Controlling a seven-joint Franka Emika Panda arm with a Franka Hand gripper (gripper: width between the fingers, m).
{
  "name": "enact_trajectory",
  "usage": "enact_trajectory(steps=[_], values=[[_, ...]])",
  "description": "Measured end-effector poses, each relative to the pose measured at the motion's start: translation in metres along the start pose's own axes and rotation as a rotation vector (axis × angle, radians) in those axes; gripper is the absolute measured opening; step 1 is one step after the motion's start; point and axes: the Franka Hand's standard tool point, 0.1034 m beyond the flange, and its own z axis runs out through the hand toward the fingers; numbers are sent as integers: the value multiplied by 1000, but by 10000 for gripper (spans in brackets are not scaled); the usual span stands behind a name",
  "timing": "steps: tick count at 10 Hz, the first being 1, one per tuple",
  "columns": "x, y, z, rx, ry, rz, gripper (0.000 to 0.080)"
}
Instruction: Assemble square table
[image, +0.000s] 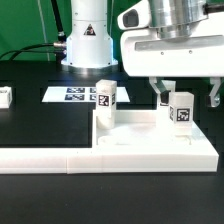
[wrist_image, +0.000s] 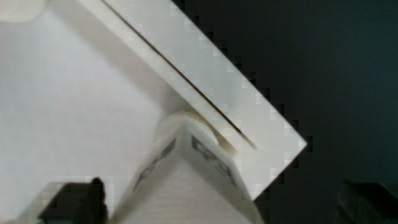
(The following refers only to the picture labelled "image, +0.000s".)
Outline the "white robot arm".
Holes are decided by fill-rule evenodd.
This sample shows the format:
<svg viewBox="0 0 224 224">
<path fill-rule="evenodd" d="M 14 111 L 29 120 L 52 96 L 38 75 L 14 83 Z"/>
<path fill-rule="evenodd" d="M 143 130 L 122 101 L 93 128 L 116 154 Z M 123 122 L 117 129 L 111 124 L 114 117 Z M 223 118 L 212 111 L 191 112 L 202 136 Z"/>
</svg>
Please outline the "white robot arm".
<svg viewBox="0 0 224 224">
<path fill-rule="evenodd" d="M 107 0 L 71 0 L 72 32 L 62 65 L 79 73 L 116 66 L 107 32 Z M 163 77 L 208 77 L 208 105 L 220 104 L 224 83 L 224 3 L 140 0 L 117 18 L 125 72 L 147 77 L 157 92 Z"/>
</svg>

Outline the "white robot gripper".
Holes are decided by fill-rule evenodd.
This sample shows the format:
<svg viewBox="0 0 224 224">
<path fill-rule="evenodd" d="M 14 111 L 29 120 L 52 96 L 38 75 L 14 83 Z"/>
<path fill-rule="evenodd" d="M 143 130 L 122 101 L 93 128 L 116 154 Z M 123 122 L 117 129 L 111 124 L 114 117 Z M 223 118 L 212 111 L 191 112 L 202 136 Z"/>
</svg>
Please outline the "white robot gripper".
<svg viewBox="0 0 224 224">
<path fill-rule="evenodd" d="M 220 105 L 224 77 L 224 2 L 140 0 L 117 18 L 120 48 L 130 76 L 150 77 L 159 97 L 170 91 L 158 77 L 211 77 L 207 105 Z"/>
</svg>

